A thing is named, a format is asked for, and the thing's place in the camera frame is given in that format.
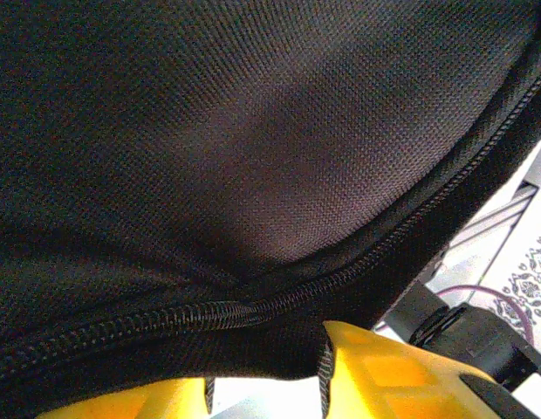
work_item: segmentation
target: black floral pattern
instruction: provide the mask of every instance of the black floral pattern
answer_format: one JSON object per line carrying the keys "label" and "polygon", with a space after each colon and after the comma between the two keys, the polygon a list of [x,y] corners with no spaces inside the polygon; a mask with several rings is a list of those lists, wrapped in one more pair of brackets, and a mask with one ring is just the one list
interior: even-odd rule
{"label": "black floral pattern", "polygon": [[[536,243],[537,246],[531,247],[525,254],[526,260],[517,267],[518,271],[507,279],[509,286],[502,289],[524,310],[532,325],[536,325],[536,319],[541,318],[541,236]],[[524,334],[521,321],[507,303],[494,299],[490,310]]]}

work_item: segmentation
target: zipper teeth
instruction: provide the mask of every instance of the zipper teeth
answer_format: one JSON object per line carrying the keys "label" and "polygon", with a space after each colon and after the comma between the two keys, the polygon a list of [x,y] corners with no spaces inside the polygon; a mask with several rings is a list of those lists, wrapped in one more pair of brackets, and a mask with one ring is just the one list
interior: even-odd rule
{"label": "zipper teeth", "polygon": [[34,344],[25,342],[3,350],[0,353],[0,381],[8,380],[33,367],[42,367],[60,361],[62,355],[67,358],[72,355],[88,354],[99,348],[137,340],[145,335],[159,337],[185,332],[226,330],[259,325],[310,302],[318,295],[349,285],[365,270],[376,266],[384,258],[386,250],[399,242],[425,214],[441,203],[475,170],[540,88],[541,74],[507,116],[502,126],[467,166],[453,176],[442,190],[403,221],[388,237],[372,247],[361,260],[344,270],[328,277],[317,278],[311,283],[298,285],[293,291],[279,293],[271,299],[261,299],[251,303],[215,301],[168,307],[93,323],[66,333],[51,333],[34,340]]}

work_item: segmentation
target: black plastic part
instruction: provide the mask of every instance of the black plastic part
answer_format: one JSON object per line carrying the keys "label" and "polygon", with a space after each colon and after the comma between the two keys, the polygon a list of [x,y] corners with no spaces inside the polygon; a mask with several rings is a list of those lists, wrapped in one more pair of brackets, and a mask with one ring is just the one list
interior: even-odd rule
{"label": "black plastic part", "polygon": [[386,322],[411,345],[477,367],[509,391],[541,374],[541,354],[504,320],[468,304],[443,312],[438,300],[416,282]]}
{"label": "black plastic part", "polygon": [[442,299],[416,281],[385,316],[386,323],[406,342],[426,322],[436,324],[449,311]]}
{"label": "black plastic part", "polygon": [[502,419],[538,419],[509,391],[498,384],[472,374],[462,374],[461,381]]}

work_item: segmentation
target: black zipper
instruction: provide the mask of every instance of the black zipper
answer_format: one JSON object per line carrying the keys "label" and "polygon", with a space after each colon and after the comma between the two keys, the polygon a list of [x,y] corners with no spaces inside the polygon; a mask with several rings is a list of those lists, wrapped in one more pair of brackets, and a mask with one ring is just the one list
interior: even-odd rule
{"label": "black zipper", "polygon": [[517,119],[518,115],[541,88],[541,74],[518,102],[502,126],[492,135],[475,157],[443,188],[425,202],[412,216],[397,226],[387,237],[352,265],[330,276],[316,278],[281,292],[270,299],[253,302],[216,301],[185,306],[164,307],[82,326],[66,332],[43,333],[31,340],[18,342],[0,352],[0,383],[26,374],[32,369],[47,367],[60,361],[98,352],[133,341],[170,336],[177,333],[203,332],[256,326],[275,319],[311,302],[318,296],[336,292],[350,285],[376,266],[404,238],[425,214],[438,206],[485,159],[492,148]]}

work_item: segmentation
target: yellow plastic object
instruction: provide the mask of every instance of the yellow plastic object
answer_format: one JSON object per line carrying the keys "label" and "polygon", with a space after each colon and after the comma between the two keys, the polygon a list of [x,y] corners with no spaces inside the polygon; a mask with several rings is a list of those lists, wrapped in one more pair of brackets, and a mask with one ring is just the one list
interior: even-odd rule
{"label": "yellow plastic object", "polygon": [[197,419],[209,412],[203,378],[159,381],[53,410],[38,419]]}
{"label": "yellow plastic object", "polygon": [[479,369],[347,323],[325,327],[335,358],[327,418],[498,418],[459,379],[467,373],[493,381]]}

